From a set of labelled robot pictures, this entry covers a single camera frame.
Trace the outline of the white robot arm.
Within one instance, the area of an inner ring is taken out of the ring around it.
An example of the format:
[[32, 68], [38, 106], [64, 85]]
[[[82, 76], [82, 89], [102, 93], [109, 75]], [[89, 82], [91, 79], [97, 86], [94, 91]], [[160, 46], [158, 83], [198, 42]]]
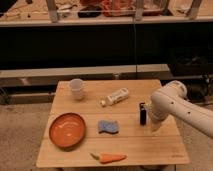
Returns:
[[186, 98], [187, 88], [177, 80], [154, 91], [148, 107], [151, 123], [156, 125], [158, 130], [161, 123], [171, 114], [213, 138], [213, 111], [192, 104]]

